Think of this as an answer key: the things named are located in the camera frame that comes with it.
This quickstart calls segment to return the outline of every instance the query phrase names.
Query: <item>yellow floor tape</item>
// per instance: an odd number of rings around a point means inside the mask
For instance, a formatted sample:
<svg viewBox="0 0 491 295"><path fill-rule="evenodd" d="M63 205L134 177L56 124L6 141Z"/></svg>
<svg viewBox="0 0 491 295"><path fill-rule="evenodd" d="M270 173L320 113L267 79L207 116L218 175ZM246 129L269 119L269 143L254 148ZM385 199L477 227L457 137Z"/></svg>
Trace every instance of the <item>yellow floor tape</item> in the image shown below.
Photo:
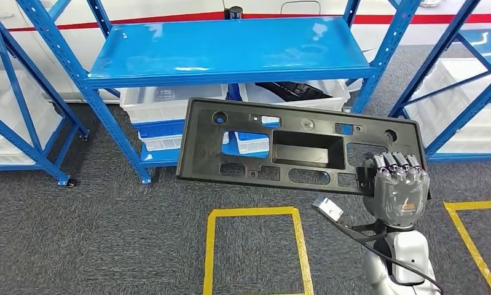
<svg viewBox="0 0 491 295"><path fill-rule="evenodd" d="M454 222L455 227L457 228L458 233L460 234L462 240L464 241L464 244L466 244L466 247L468 248L471 257L473 257L473 260L477 264L477 267L481 271L481 274L484 276L491 289L491 272L488 268L488 265L482 259L479 250L477 250L475 243L473 243L471 237L469 236L468 231L464 227L464 224L462 224L462 221L460 220L460 217L457 214L457 211L459 210L491 209L491 201L459 202L459 203L444 202L444 206L446 207L446 211L448 211L448 214L450 214L450 217Z"/></svg>
<svg viewBox="0 0 491 295"><path fill-rule="evenodd" d="M261 216L261 215L282 215L288 214L293 218L294 233L296 235L297 253L301 274L303 276L304 294L285 294L285 295L314 295L312 278L310 276L310 266L308 264L307 248L305 237L299 217L298 209L294 207L270 207L270 208L236 208L236 209L215 209L209 214L207 220L207 235L205 241L205 275L203 278L203 295L213 293L213 268L214 268L214 236L216 233L217 217L238 217L238 216Z"/></svg>

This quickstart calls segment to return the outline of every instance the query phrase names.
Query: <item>floor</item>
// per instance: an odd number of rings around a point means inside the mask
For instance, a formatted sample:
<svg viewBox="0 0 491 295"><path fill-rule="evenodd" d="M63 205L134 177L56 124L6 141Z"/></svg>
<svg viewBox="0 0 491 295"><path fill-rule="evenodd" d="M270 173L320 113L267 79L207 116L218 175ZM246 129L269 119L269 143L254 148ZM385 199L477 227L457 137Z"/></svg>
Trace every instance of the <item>floor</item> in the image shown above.
<svg viewBox="0 0 491 295"><path fill-rule="evenodd" d="M384 115L429 47L400 47L375 91L369 114ZM447 55L465 56L454 46ZM63 164L80 180L56 187L43 172L0 173L0 294L202 294L207 220L215 208L299 210L315 294L368 294L361 248L312 209L325 195L347 222L369 220L361 199L261 187L180 181L157 169L142 185L86 105L73 110L91 129ZM139 147L126 113L110 110ZM417 228L430 245L446 294L491 294L443 202L491 200L491 162L430 167L426 215ZM491 273L491 210L459 217ZM214 294L301 294L305 291L291 215L216 218Z"/></svg>

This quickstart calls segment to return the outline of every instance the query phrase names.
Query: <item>white plastic bin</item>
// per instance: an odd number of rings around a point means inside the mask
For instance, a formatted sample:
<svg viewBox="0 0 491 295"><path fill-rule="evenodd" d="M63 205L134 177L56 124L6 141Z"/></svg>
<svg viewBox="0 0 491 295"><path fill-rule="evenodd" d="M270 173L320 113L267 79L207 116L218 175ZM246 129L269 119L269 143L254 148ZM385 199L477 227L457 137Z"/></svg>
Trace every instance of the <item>white plastic bin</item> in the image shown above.
<svg viewBox="0 0 491 295"><path fill-rule="evenodd" d="M57 129L62 119L62 116L57 114L51 104L49 104L45 110L34 114L34 116L32 117L37 135L39 137L39 142L41 143L41 147L43 149L46 148L48 140ZM26 128L24 120L18 123L13 131L20 135L27 143L33 146L30 134L28 133L28 129ZM10 141L0 135L0 154L3 152L18 151L19 150L17 149L17 147L15 147L12 143L10 143Z"/></svg>
<svg viewBox="0 0 491 295"><path fill-rule="evenodd" d="M343 105L350 99L345 80L317 80L306 81L308 85L316 87L324 93L333 96L332 98L321 98L317 100L302 100L285 102L278 95L256 86L255 84L246 84L247 100L253 103L272 103L285 106L297 106L302 108L325 109L328 111L341 111ZM269 139L258 138L253 140L240 140L239 132L235 132L238 144L238 150L241 154L252 154L255 152L266 152L269 150Z"/></svg>
<svg viewBox="0 0 491 295"><path fill-rule="evenodd" d="M139 132L138 138L146 145L146 149L150 152L163 151L166 149L179 149L182 143L182 134L152 137L152 138L141 138ZM228 144L228 143L229 143L229 133L225 132L222 144Z"/></svg>
<svg viewBox="0 0 491 295"><path fill-rule="evenodd" d="M23 92L28 111L32 116L37 116L41 110L51 105L42 97L41 88L24 71L15 71L15 75ZM5 71L0 71L0 120L16 132L20 132L22 129L17 127L19 123L24 125L21 110Z"/></svg>
<svg viewBox="0 0 491 295"><path fill-rule="evenodd" d="M50 105L44 112L41 112L37 119L34 119L37 135L43 149L46 148L48 141L55 133L55 130L62 120L62 116L55 112L52 105ZM28 143L32 144L27 130L19 132L19 135ZM35 162L30 157L25 155L21 150L17 149L17 147L10 143L10 141L0 136L0 165L32 164L35 164Z"/></svg>
<svg viewBox="0 0 491 295"><path fill-rule="evenodd" d="M226 95L227 84L123 88L120 106L128 112L133 124L176 120L186 118L190 98L224 100ZM242 84L240 95L242 98L247 96Z"/></svg>
<svg viewBox="0 0 491 295"><path fill-rule="evenodd" d="M440 58L414 98L484 71L486 68L476 58ZM486 76L406 106L410 118L420 125L424 145L428 146L490 83L491 76ZM461 128L439 152L491 153L491 103Z"/></svg>
<svg viewBox="0 0 491 295"><path fill-rule="evenodd" d="M333 97L321 98L318 100L285 102L278 95L260 86L256 86L254 83L251 83L245 84L247 97L242 99L243 101L249 101L252 103L273 103L285 106L299 106L302 108L327 109L330 111L341 111L343 104L350 99L350 93L348 92L345 80L316 80L305 81L303 83L316 87L325 94Z"/></svg>

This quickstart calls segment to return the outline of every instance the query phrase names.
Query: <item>white connector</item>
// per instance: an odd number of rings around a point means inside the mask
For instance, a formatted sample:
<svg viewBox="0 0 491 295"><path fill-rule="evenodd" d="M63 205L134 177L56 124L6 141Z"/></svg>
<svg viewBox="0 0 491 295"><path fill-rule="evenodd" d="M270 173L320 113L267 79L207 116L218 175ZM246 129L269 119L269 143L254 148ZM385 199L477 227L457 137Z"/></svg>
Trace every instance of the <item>white connector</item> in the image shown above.
<svg viewBox="0 0 491 295"><path fill-rule="evenodd" d="M320 212L335 222L337 222L339 218L341 218L341 215L343 215L343 210L341 210L341 208L339 208L334 202L325 197L319 197L314 201L312 206L317 207Z"/></svg>

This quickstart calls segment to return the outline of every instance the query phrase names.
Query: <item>rectangular hole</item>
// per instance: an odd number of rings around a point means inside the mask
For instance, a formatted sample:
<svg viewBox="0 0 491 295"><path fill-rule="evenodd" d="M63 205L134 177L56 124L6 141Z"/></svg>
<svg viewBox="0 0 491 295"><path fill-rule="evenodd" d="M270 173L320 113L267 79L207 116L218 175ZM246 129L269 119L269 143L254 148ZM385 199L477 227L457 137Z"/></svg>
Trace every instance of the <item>rectangular hole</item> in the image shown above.
<svg viewBox="0 0 491 295"><path fill-rule="evenodd" d="M350 124L336 123L335 130L337 134L352 135L354 126Z"/></svg>
<svg viewBox="0 0 491 295"><path fill-rule="evenodd" d="M354 167L363 167L365 159L373 155L387 152L384 146L373 146L370 144L348 143L347 144L347 161Z"/></svg>
<svg viewBox="0 0 491 295"><path fill-rule="evenodd" d="M281 119L279 117L262 116L262 126L269 128L280 128Z"/></svg>
<svg viewBox="0 0 491 295"><path fill-rule="evenodd" d="M245 177L245 166L242 163L221 163L220 175L230 177Z"/></svg>
<svg viewBox="0 0 491 295"><path fill-rule="evenodd" d="M222 152L226 155L239 155L242 157L266 158L269 156L269 137L261 133L228 131L222 140Z"/></svg>
<svg viewBox="0 0 491 295"><path fill-rule="evenodd" d="M262 166L258 173L258 179L279 181L280 180L280 168L273 166Z"/></svg>
<svg viewBox="0 0 491 295"><path fill-rule="evenodd" d="M352 187L355 189L359 187L356 175L350 173L338 173L337 185L340 187Z"/></svg>
<svg viewBox="0 0 491 295"><path fill-rule="evenodd" d="M274 163L345 169L341 136L275 130L273 154Z"/></svg>
<svg viewBox="0 0 491 295"><path fill-rule="evenodd" d="M294 183L307 183L325 186L330 183L330 175L325 171L291 169L289 179Z"/></svg>

